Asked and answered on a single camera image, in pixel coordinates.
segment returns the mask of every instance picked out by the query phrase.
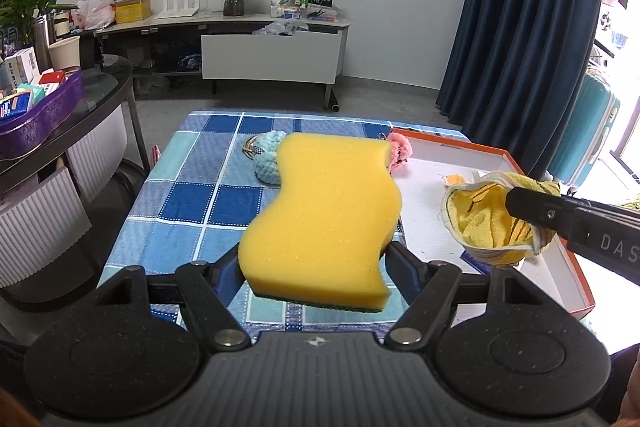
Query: purple basket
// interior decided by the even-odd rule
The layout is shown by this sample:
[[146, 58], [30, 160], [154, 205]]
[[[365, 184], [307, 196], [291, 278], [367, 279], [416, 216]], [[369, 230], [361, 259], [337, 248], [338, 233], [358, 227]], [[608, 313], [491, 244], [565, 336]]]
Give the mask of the purple basket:
[[77, 71], [30, 111], [0, 123], [0, 160], [15, 160], [36, 149], [82, 99], [82, 71]]

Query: robotic arm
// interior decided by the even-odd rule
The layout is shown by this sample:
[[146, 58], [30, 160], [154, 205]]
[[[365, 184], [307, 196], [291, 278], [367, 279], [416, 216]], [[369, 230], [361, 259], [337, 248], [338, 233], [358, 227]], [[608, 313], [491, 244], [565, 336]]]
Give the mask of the robotic arm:
[[[640, 282], [637, 214], [523, 188], [507, 208]], [[130, 266], [26, 351], [26, 383], [43, 425], [64, 427], [605, 425], [590, 406], [609, 355], [526, 277], [425, 264], [400, 243], [385, 264], [409, 306], [382, 345], [362, 331], [304, 330], [263, 331], [252, 344], [227, 310], [244, 282], [237, 247], [170, 275]], [[180, 305], [186, 330], [150, 303]], [[465, 303], [486, 311], [450, 327]]]

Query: pink crocheted item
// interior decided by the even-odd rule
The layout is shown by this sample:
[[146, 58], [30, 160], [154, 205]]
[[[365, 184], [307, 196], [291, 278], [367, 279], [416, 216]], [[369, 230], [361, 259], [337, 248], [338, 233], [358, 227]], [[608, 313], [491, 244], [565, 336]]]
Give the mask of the pink crocheted item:
[[414, 153], [409, 143], [409, 139], [398, 132], [389, 133], [386, 140], [391, 142], [391, 161], [389, 162], [389, 172], [400, 168], [404, 162]]
[[153, 148], [151, 149], [151, 163], [153, 166], [156, 166], [156, 163], [158, 163], [158, 160], [160, 159], [160, 148], [158, 147], [158, 145], [154, 145]]

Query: blue crocheted item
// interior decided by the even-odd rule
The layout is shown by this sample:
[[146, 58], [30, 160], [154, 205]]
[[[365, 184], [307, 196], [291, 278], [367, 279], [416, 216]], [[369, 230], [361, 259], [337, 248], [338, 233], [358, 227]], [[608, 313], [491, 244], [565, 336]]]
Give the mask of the blue crocheted item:
[[276, 151], [285, 136], [287, 133], [284, 131], [269, 131], [255, 139], [254, 170], [259, 180], [271, 185], [280, 185]]

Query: white cup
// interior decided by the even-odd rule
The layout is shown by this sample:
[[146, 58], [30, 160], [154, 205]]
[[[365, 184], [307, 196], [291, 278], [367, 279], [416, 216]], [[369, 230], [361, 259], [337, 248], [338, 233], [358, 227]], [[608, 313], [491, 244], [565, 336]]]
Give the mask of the white cup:
[[80, 37], [69, 37], [49, 45], [51, 64], [56, 71], [80, 67]]

